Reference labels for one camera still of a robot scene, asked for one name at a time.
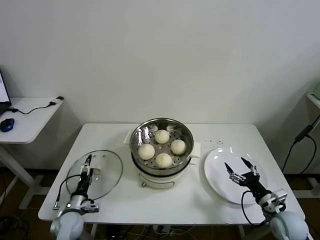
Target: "metal stand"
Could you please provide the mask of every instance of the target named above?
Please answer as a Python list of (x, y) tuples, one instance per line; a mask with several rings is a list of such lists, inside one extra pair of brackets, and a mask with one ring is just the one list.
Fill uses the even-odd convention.
[(19, 178), (24, 184), (29, 187), (28, 192), (24, 196), (19, 209), (26, 209), (34, 195), (47, 195), (50, 187), (41, 187), (40, 182), (43, 175), (36, 176), (35, 179), (0, 145), (0, 162), (2, 162), (11, 172), (15, 174), (15, 178), (10, 182), (6, 189), (6, 195), (13, 188)]
[(238, 225), (241, 240), (258, 240), (263, 238), (265, 235), (271, 232), (271, 228), (269, 225), (261, 226), (248, 235), (245, 234), (244, 228), (242, 225)]
[(308, 178), (311, 190), (293, 190), (297, 199), (320, 199), (320, 183), (315, 178)]

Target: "wire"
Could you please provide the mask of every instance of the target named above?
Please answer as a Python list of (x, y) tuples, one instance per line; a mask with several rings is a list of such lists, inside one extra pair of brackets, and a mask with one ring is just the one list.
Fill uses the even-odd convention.
[(144, 240), (145, 238), (146, 238), (146, 236), (148, 235), (148, 233), (150, 232), (150, 229), (151, 229), (151, 226), (149, 226), (149, 228), (148, 228), (148, 230), (146, 231), (146, 234), (143, 236), (143, 238), (142, 238), (142, 240)]
[(255, 227), (256, 227), (256, 226), (259, 226), (260, 224), (253, 224), (253, 223), (249, 220), (249, 218), (247, 217), (247, 214), (246, 214), (246, 212), (245, 212), (245, 208), (244, 208), (244, 197), (245, 197), (245, 195), (246, 195), (247, 193), (251, 193), (251, 191), (247, 190), (247, 191), (243, 192), (242, 197), (241, 197), (241, 208), (242, 208), (242, 212), (243, 212), (243, 215), (244, 215), (245, 219), (247, 220), (247, 222), (248, 222), (251, 226), (255, 226)]
[(192, 226), (190, 227), (188, 230), (182, 230), (182, 229), (174, 229), (174, 228), (171, 228), (171, 229), (174, 229), (175, 231), (184, 231), (184, 233), (174, 233), (174, 235), (182, 235), (182, 234), (185, 234), (187, 232), (189, 232), (191, 229), (193, 229), (195, 226)]
[(153, 231), (154, 231), (156, 234), (159, 234), (159, 235), (168, 235), (167, 232), (157, 232), (155, 229), (153, 229)]
[(123, 236), (121, 236), (121, 237), (122, 237), (123, 239), (125, 239), (127, 233), (128, 233), (133, 227), (134, 227), (134, 226), (130, 226), (130, 227), (125, 231), (125, 233), (123, 234)]
[(186, 234), (189, 234), (189, 235), (190, 235), (190, 237), (192, 237), (194, 240), (198, 240), (198, 239), (196, 239), (196, 237), (195, 237), (195, 236), (193, 236), (190, 232), (186, 231), (185, 233), (186, 233)]
[(91, 204), (94, 204), (94, 203), (95, 203), (95, 201), (93, 201), (91, 198), (86, 198), (86, 199), (83, 199), (83, 200), (81, 201), (80, 205), (82, 205), (82, 204), (83, 204), (84, 202), (86, 202), (86, 201), (90, 201)]
[(19, 112), (19, 113), (21, 113), (21, 114), (24, 114), (24, 115), (27, 115), (27, 114), (32, 113), (34, 110), (37, 110), (37, 109), (46, 109), (46, 108), (48, 108), (48, 107), (50, 107), (50, 106), (51, 106), (51, 104), (48, 104), (47, 106), (36, 107), (36, 108), (34, 108), (34, 109), (32, 109), (32, 110), (30, 110), (30, 111), (28, 111), (28, 112), (23, 112), (23, 111), (20, 111), (20, 110), (18, 109), (17, 112)]
[(58, 196), (56, 197), (56, 202), (59, 202), (59, 200), (60, 200), (62, 185), (65, 183), (65, 181), (67, 181), (68, 179), (74, 178), (74, 177), (81, 177), (81, 175), (80, 175), (80, 174), (76, 174), (76, 175), (68, 176), (65, 180), (63, 180), (63, 181), (60, 183)]
[(209, 238), (209, 240), (212, 240), (213, 237), (214, 237), (214, 228), (211, 226), (210, 227), (210, 238)]
[(308, 167), (310, 166), (312, 161), (315, 159), (315, 156), (316, 156), (316, 153), (317, 153), (317, 143), (316, 143), (316, 141), (310, 135), (307, 135), (306, 137), (312, 140), (312, 142), (314, 144), (314, 151), (313, 151), (312, 158), (309, 161), (308, 165), (299, 174), (303, 174), (308, 169)]
[(296, 141), (294, 141), (294, 142), (292, 143), (292, 145), (291, 145), (291, 147), (290, 147), (290, 150), (289, 150), (289, 152), (288, 152), (288, 155), (286, 156), (286, 159), (285, 159), (285, 161), (284, 161), (284, 165), (283, 165), (283, 167), (282, 167), (282, 169), (281, 169), (281, 172), (283, 172), (283, 171), (285, 170), (285, 167), (286, 167), (286, 165), (287, 165), (287, 161), (288, 161), (288, 159), (289, 159), (289, 157), (290, 157), (291, 151), (292, 151), (293, 147), (294, 147), (296, 144), (297, 144)]
[(320, 119), (320, 114), (319, 116), (314, 120), (314, 122), (311, 124), (311, 126), (315, 125), (315, 123)]
[[(141, 233), (134, 233), (134, 232), (127, 232), (127, 234), (130, 234), (130, 235), (134, 235), (134, 236), (140, 236), (141, 235)], [(165, 233), (165, 235), (164, 236), (161, 236), (160, 237), (160, 234), (159, 234), (159, 237), (160, 237), (160, 239), (163, 239), (163, 238), (165, 238), (166, 236), (168, 236), (169, 234), (168, 233)], [(147, 235), (145, 235), (145, 237), (146, 238), (148, 238), (148, 239), (153, 239), (153, 240), (158, 240), (159, 239), (159, 237), (152, 237), (152, 236), (147, 236)]]

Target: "computer mouse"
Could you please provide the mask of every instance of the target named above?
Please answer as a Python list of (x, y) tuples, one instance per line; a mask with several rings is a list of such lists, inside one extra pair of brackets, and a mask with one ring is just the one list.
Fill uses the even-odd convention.
[(7, 118), (0, 123), (1, 132), (9, 132), (14, 128), (15, 120), (13, 118)]

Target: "white wall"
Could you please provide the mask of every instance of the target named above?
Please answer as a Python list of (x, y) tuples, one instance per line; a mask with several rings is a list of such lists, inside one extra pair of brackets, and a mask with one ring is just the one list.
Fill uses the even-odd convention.
[[(254, 123), (281, 161), (308, 123), (319, 9), (318, 0), (2, 0), (0, 65), (14, 96), (64, 96), (69, 123)], [(307, 159), (292, 161), (297, 172)]]

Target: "electric steamer pot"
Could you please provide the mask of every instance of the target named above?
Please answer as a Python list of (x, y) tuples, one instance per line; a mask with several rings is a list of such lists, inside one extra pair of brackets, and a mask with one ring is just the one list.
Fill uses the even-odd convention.
[[(169, 141), (160, 144), (155, 140), (156, 132), (167, 130), (169, 132)], [(170, 147), (174, 140), (180, 139), (186, 144), (186, 151), (183, 155), (174, 154)], [(146, 175), (165, 178), (174, 176), (183, 171), (191, 161), (191, 152), (194, 148), (194, 138), (190, 130), (181, 122), (170, 118), (155, 118), (148, 120), (138, 126), (130, 138), (131, 157), (135, 166)], [(142, 160), (138, 155), (138, 149), (143, 144), (151, 144), (154, 147), (155, 154), (149, 160)], [(173, 165), (169, 168), (157, 167), (155, 160), (161, 153), (169, 154), (172, 157)]]

